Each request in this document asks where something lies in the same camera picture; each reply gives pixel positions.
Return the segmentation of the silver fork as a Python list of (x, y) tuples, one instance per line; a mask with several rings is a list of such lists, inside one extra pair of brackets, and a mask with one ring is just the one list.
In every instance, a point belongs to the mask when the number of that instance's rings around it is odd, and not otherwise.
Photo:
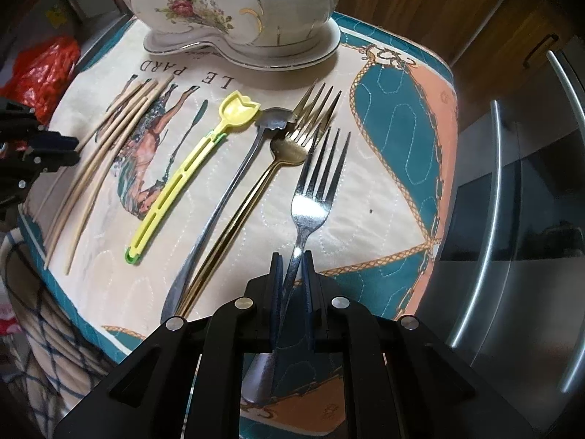
[[(309, 151), (294, 190), (294, 197), (291, 200), (291, 219), (297, 228), (297, 238), (287, 272), (279, 287), (279, 328), (284, 325), (287, 305), (290, 303), (306, 242), (310, 235), (325, 223), (332, 209), (350, 140), (345, 140), (338, 160), (334, 159), (337, 143), (337, 140), (332, 143), (324, 142), (317, 158), (313, 156), (314, 150)], [(275, 351), (256, 355), (242, 381), (244, 400), (254, 404), (268, 402), (271, 397), (276, 363)]]

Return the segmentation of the yellow tulip clip stick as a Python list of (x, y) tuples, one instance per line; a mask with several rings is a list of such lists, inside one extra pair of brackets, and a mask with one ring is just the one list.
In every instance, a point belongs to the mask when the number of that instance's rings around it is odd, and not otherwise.
[(219, 123), (200, 139), (174, 171), (136, 231), (125, 252), (125, 261), (128, 264), (139, 262), (156, 228), (173, 206), (174, 200), (181, 194), (212, 150), (227, 137), (228, 130), (246, 126), (259, 112), (260, 107), (260, 103), (254, 102), (249, 96), (242, 95), (238, 90), (233, 91), (220, 103)]

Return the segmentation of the gold fork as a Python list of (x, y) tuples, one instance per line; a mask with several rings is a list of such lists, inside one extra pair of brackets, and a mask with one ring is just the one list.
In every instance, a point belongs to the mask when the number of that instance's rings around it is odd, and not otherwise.
[(315, 82), (308, 88), (299, 101), (298, 108), (294, 109), (294, 128), (292, 129), (294, 140), (299, 141), (307, 137), (317, 127), (333, 101), (333, 89), (333, 85), (327, 85), (325, 82), (322, 82), (319, 87)]

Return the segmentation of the red plastic bag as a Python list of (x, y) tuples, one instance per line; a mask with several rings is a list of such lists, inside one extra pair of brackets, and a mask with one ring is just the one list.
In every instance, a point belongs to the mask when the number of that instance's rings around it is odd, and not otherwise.
[(47, 126), (73, 79), (80, 46), (72, 36), (61, 35), (23, 50), (13, 64), (12, 76), (1, 96), (31, 107)]

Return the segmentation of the horse print quilted mat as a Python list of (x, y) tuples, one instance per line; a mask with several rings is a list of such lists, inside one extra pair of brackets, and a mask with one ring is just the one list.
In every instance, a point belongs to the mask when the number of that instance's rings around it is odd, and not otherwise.
[(52, 126), (84, 136), (126, 81), (166, 81), (109, 169), (71, 256), (90, 189), (78, 200), (50, 264), (45, 240), (75, 172), (42, 176), (19, 217), (34, 266), (57, 304), (114, 363), (160, 323), (163, 302), (188, 252), (251, 147), (256, 131), (230, 133), (174, 204), (139, 264), (124, 255), (173, 172), (218, 123), (223, 98), (238, 90), (263, 107), (291, 107), (315, 79), (333, 85), (331, 135), (347, 159), (331, 213), (307, 243), (316, 267), (372, 313), (414, 312), (444, 233), (454, 176), (457, 102), (448, 67), (432, 53), (347, 16), (341, 43), (307, 70), (258, 72), (216, 53), (152, 57), (134, 23), (74, 78)]

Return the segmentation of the gold spoon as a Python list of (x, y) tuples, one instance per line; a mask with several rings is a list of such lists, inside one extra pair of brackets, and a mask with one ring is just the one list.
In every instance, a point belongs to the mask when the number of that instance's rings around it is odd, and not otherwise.
[(174, 309), (175, 315), (183, 318), (188, 317), (192, 308), (195, 307), (195, 302), (200, 298), (205, 285), (211, 280), (213, 274), (219, 268), (222, 260), (227, 255), (246, 220), (270, 185), (273, 177), (283, 166), (302, 165), (306, 160), (313, 140), (313, 136), (304, 135), (295, 137), (285, 136), (284, 138), (274, 138), (271, 141), (272, 162), (248, 192), (225, 229), (219, 235), (209, 254), (202, 262), (200, 269), (192, 277), (185, 294), (181, 295), (181, 300)]

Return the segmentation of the stainless steel appliance door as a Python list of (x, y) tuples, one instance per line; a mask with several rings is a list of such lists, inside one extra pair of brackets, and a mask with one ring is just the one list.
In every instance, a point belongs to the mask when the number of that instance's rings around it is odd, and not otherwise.
[(467, 362), (563, 395), (584, 381), (584, 45), (572, 40), (459, 136), (422, 303)]

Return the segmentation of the silver flower spoon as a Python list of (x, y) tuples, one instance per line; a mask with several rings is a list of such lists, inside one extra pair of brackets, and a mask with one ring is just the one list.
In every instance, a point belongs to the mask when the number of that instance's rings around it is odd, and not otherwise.
[(215, 205), (211, 215), (203, 226), (203, 230), (197, 238), (195, 244), (191, 247), (188, 256), (181, 266), (180, 271), (175, 277), (167, 293), (165, 302), (163, 303), (160, 321), (165, 322), (170, 316), (174, 316), (178, 304), (180, 303), (181, 295), (184, 293), (186, 284), (190, 276), (195, 271), (197, 262), (203, 253), (203, 250), (208, 243), (210, 235), (215, 228), (220, 215), (222, 214), (227, 202), (230, 200), (233, 192), (238, 187), (240, 181), (246, 175), (251, 163), (260, 152), (263, 142), (269, 135), (275, 135), (277, 131), (284, 130), (291, 123), (298, 119), (298, 109), (284, 109), (283, 107), (271, 107), (263, 110), (257, 117), (255, 126), (257, 129), (256, 137), (253, 144), (249, 148), (245, 158), (242, 160), (238, 169), (232, 176), (230, 183), (223, 192), (219, 201)]

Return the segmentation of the plaid cloth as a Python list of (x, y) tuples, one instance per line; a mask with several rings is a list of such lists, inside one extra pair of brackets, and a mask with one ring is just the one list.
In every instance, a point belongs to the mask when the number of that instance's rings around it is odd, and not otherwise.
[(57, 424), (114, 367), (57, 304), (21, 232), (3, 232), (1, 382), (33, 428), (51, 438)]

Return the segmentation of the floral ceramic utensil holder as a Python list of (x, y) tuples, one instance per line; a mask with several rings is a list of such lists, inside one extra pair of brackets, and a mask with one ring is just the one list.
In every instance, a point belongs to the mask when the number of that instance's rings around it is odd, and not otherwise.
[(329, 59), (341, 33), (339, 0), (124, 0), (149, 29), (152, 56), (211, 46), (251, 70), (286, 71)]

